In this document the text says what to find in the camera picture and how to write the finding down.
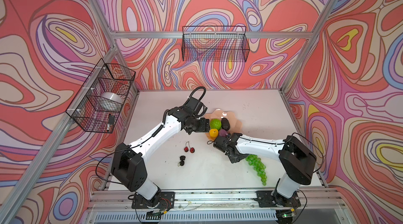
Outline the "purple fake fruit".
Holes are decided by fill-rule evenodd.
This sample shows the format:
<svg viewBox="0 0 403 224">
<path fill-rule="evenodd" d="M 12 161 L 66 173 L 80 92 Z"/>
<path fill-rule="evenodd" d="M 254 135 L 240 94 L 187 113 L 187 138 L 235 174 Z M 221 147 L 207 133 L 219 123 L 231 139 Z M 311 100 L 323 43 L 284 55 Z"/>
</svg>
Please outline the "purple fake fruit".
<svg viewBox="0 0 403 224">
<path fill-rule="evenodd" d="M 218 135 L 222 136 L 222 137 L 226 137 L 228 135 L 228 132 L 225 129 L 220 129 L 218 132 Z"/>
</svg>

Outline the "yellow fake pear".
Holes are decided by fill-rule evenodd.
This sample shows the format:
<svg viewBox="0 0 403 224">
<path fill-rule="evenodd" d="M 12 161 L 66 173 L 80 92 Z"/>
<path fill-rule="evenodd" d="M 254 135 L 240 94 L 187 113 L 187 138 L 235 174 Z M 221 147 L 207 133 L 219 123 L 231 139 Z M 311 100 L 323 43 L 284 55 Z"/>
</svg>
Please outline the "yellow fake pear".
<svg viewBox="0 0 403 224">
<path fill-rule="evenodd" d="M 212 128 L 212 129 L 209 131 L 209 135 L 210 135 L 210 137 L 214 140 L 216 137 L 218 137 L 218 135 L 219 135 L 219 130 L 216 129 L 216 128 Z"/>
</svg>

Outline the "bumpy green fake fruit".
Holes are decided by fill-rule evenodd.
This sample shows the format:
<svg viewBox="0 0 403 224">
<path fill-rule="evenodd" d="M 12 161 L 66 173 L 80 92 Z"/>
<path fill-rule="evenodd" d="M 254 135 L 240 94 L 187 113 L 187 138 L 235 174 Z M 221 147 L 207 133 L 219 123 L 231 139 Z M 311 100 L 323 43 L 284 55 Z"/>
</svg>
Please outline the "bumpy green fake fruit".
<svg viewBox="0 0 403 224">
<path fill-rule="evenodd" d="M 220 130 L 221 129 L 221 120 L 220 119 L 211 119 L 209 122 L 211 129 Z"/>
</svg>

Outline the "green fake grape bunch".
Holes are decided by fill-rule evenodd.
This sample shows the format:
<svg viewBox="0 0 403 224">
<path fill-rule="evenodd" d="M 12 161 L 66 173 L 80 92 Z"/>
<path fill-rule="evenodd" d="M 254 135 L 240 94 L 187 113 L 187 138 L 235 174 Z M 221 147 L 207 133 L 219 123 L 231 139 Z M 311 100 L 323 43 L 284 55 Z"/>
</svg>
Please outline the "green fake grape bunch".
<svg viewBox="0 0 403 224">
<path fill-rule="evenodd" d="M 260 178 L 262 185 L 266 186 L 267 185 L 266 166 L 262 162 L 261 158 L 259 158 L 257 155 L 249 155 L 248 157 L 246 157 L 246 161 L 256 171 L 257 176 Z"/>
</svg>

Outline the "dark fake avocado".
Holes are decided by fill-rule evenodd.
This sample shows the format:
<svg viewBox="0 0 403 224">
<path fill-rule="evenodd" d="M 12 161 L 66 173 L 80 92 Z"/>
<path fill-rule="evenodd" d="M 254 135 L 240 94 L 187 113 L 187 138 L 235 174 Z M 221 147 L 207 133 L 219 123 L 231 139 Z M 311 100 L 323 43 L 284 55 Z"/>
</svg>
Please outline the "dark fake avocado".
<svg viewBox="0 0 403 224">
<path fill-rule="evenodd" d="M 221 128 L 225 129 L 226 131 L 230 130 L 230 123 L 229 123 L 229 120 L 227 118 L 222 118 L 221 119 Z"/>
</svg>

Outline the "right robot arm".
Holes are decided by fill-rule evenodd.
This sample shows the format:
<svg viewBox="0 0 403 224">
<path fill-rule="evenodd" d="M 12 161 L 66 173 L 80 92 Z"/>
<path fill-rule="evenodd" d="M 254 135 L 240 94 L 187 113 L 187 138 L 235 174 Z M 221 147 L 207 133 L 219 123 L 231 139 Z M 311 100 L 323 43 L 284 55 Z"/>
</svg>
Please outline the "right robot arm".
<svg viewBox="0 0 403 224">
<path fill-rule="evenodd" d="M 290 199 L 301 185 L 311 184 L 317 162 L 316 155 L 293 135 L 284 140 L 265 140 L 233 133 L 216 137 L 213 147 L 223 152 L 233 164 L 253 155 L 280 162 L 285 174 L 273 194 L 281 199 Z"/>
</svg>

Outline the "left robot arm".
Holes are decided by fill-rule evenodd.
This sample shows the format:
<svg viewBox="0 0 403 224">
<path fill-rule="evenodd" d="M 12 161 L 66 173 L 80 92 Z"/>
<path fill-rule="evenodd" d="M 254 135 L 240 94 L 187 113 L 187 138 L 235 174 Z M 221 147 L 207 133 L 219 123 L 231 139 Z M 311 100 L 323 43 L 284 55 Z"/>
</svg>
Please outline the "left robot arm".
<svg viewBox="0 0 403 224">
<path fill-rule="evenodd" d="M 129 145 L 121 143 L 116 147 L 111 174 L 119 183 L 152 205 L 160 200 L 161 189 L 148 178 L 145 164 L 157 149 L 180 131 L 189 135 L 209 132 L 209 120 L 203 117 L 207 111 L 202 103 L 205 94 L 205 87 L 197 87 L 183 105 L 165 110 L 162 122 L 146 135 Z"/>
</svg>

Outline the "pink scalloped fruit bowl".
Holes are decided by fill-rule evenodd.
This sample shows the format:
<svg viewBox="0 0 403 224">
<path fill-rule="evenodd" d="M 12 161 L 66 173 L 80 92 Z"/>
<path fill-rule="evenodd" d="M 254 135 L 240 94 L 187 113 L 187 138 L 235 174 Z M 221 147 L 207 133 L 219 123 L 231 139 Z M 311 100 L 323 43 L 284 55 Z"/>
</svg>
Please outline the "pink scalloped fruit bowl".
<svg viewBox="0 0 403 224">
<path fill-rule="evenodd" d="M 224 111 L 221 109 L 216 109 L 214 112 L 207 113 L 204 115 L 206 119 L 210 121 L 213 120 L 213 125 L 218 125 L 215 121 L 220 121 L 221 126 L 227 133 L 241 133 L 242 132 L 242 122 L 236 117 L 233 111 Z"/>
</svg>

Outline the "red fake cherry pair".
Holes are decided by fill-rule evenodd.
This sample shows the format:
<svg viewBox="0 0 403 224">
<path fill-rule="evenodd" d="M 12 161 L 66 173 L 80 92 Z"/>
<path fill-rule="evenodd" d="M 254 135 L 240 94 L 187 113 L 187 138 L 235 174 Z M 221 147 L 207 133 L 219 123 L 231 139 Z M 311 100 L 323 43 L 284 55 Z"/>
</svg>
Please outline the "red fake cherry pair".
<svg viewBox="0 0 403 224">
<path fill-rule="evenodd" d="M 195 148 L 191 147 L 189 142 L 186 142 L 184 152 L 195 153 Z"/>
</svg>

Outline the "white roll in basket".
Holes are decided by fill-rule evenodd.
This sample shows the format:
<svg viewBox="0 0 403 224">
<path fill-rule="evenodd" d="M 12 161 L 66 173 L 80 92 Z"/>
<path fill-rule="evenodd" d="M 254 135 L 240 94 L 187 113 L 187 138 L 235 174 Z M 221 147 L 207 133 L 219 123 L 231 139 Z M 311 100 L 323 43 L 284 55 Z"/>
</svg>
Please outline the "white roll in basket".
<svg viewBox="0 0 403 224">
<path fill-rule="evenodd" d="M 99 105 L 103 111 L 119 112 L 123 105 L 123 99 L 116 93 L 104 92 L 100 97 Z"/>
</svg>

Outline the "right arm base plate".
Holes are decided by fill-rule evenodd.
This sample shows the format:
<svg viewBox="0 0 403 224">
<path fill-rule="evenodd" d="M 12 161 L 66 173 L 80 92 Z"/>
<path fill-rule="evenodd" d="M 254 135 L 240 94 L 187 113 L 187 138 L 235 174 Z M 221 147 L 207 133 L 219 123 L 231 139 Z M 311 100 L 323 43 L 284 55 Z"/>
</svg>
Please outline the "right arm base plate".
<svg viewBox="0 0 403 224">
<path fill-rule="evenodd" d="M 297 191 L 295 191 L 291 198 L 285 198 L 280 195 L 277 191 L 273 190 L 258 190 L 256 191 L 255 201 L 259 204 L 261 208 L 294 208 L 297 209 L 301 207 L 301 202 Z"/>
</svg>

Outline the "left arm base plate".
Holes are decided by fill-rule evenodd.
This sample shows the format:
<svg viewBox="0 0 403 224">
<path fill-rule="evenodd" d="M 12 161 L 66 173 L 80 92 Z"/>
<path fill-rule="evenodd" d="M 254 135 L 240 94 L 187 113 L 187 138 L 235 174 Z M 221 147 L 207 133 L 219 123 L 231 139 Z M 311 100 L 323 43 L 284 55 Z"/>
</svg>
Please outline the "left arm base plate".
<svg viewBox="0 0 403 224">
<path fill-rule="evenodd" d="M 131 199 L 132 209 L 170 210 L 174 207 L 175 192 L 157 192 L 157 194 L 150 200 L 147 200 L 139 194 L 135 194 Z"/>
</svg>

